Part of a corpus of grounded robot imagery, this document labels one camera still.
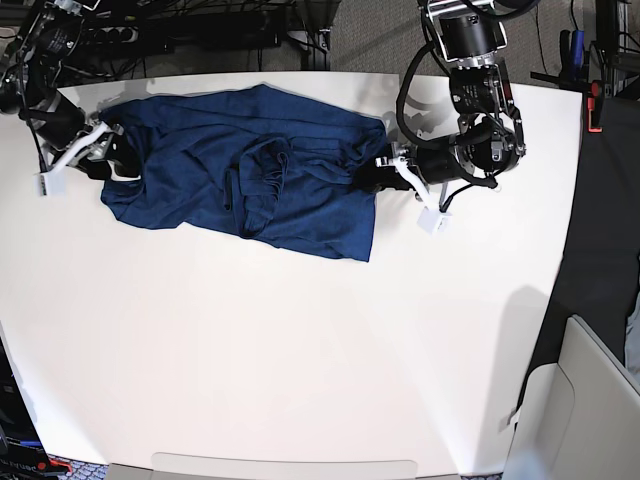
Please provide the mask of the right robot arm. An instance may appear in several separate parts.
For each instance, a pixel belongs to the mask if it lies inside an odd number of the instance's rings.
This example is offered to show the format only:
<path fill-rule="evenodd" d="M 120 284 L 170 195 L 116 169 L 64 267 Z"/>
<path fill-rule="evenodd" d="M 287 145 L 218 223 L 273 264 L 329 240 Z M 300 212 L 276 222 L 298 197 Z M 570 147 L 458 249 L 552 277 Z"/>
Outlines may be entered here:
<path fill-rule="evenodd" d="M 26 123 L 38 154 L 38 180 L 74 168 L 94 180 L 133 181 L 141 162 L 122 125 L 87 114 L 57 87 L 98 1 L 36 1 L 1 55 L 1 112 Z"/>

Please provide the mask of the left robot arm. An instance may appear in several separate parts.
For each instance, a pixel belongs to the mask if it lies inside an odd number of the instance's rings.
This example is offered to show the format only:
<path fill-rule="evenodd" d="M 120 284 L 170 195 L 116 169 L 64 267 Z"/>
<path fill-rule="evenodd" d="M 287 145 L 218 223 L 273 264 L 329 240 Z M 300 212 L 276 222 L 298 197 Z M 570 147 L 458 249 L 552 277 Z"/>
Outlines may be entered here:
<path fill-rule="evenodd" d="M 418 6 L 425 44 L 407 68 L 395 105 L 405 140 L 391 143 L 361 167 L 355 185 L 374 193 L 410 190 L 412 184 L 400 174 L 407 167 L 420 186 L 463 180 L 495 189 L 498 176 L 526 154 L 521 113 L 499 55 L 507 45 L 504 18 L 492 1 L 421 1 Z M 426 56 L 445 74 L 458 115 L 457 132 L 431 140 L 421 138 L 405 118 L 411 83 Z"/>

